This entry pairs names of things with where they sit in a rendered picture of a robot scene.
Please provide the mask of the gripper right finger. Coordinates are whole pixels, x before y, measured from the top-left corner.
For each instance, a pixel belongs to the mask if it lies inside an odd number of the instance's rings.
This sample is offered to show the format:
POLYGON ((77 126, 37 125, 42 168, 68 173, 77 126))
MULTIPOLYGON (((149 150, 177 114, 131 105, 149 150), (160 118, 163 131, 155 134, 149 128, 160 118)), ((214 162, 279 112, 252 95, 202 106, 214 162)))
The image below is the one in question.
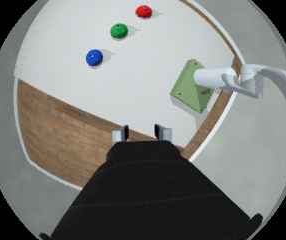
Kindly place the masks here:
POLYGON ((168 140, 172 143, 172 129, 155 124, 155 136, 158 140, 168 140))

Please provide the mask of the blue bell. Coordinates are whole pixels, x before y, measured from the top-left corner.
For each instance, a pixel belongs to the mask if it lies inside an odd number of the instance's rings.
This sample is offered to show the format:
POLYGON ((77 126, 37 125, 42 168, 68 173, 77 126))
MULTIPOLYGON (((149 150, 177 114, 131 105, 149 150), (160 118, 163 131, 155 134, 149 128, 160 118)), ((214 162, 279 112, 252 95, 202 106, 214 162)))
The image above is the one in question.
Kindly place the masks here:
POLYGON ((90 66, 99 65, 101 63, 102 59, 103 59, 103 55, 102 55, 101 51, 96 50, 96 49, 89 51, 88 54, 86 55, 86 62, 90 66))

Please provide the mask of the green bell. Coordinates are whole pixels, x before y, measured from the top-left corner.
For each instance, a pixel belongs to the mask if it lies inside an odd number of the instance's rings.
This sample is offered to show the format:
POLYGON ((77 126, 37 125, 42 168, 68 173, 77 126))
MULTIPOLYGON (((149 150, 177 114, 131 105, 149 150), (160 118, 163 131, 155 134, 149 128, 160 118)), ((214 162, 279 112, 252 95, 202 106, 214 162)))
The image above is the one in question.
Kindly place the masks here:
POLYGON ((111 33, 111 36, 113 38, 119 38, 120 39, 120 38, 126 36, 126 34, 128 33, 128 28, 126 27, 126 25, 118 23, 118 24, 115 24, 111 27, 110 33, 111 33))

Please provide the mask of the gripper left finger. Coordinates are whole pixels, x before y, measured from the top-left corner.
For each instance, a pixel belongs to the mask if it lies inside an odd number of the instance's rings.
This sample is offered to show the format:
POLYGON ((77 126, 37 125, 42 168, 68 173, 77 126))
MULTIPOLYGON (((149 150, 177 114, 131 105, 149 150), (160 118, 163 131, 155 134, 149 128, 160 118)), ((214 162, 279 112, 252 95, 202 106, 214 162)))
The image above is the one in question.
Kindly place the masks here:
POLYGON ((120 141, 126 141, 127 138, 129 137, 128 125, 124 125, 118 130, 113 130, 112 137, 113 137, 113 145, 120 141))

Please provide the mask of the red service bell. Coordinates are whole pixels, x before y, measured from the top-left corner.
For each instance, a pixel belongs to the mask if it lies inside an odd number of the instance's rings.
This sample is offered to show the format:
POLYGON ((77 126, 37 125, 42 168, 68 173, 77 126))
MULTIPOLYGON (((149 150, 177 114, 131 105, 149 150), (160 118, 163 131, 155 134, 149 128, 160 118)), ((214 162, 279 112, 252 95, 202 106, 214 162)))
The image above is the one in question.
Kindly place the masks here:
POLYGON ((136 14, 138 17, 147 18, 152 15, 152 10, 148 6, 140 6, 136 9, 136 14))

